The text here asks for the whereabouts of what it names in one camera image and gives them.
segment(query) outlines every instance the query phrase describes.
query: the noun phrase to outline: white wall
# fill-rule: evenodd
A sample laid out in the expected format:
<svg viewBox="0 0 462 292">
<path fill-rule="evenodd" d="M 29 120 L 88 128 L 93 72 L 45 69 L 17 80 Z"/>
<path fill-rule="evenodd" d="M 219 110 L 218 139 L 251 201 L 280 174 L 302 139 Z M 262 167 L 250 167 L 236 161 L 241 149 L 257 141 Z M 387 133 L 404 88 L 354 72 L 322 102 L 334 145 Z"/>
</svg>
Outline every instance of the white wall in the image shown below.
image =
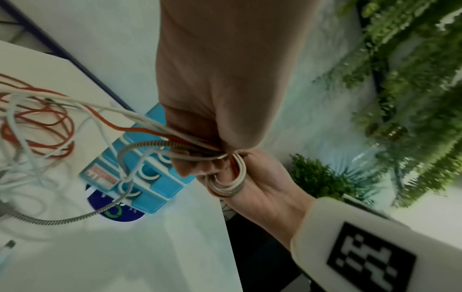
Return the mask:
<svg viewBox="0 0 462 292">
<path fill-rule="evenodd" d="M 11 0 L 140 114 L 158 101 L 158 0 Z"/>
<path fill-rule="evenodd" d="M 410 208 L 392 210 L 391 216 L 414 231 L 462 249 L 462 178 L 445 195 L 429 192 Z"/>
</svg>

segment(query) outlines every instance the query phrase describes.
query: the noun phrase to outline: white sleeve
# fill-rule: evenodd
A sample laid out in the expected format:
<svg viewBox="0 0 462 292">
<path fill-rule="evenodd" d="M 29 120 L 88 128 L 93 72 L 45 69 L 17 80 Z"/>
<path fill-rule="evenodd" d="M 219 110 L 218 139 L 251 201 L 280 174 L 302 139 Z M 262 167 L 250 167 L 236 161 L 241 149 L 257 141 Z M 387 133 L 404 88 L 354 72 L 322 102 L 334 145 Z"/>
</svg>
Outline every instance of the white sleeve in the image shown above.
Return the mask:
<svg viewBox="0 0 462 292">
<path fill-rule="evenodd" d="M 316 200 L 292 239 L 291 252 L 327 292 L 462 287 L 461 250 L 330 198 Z"/>
</svg>

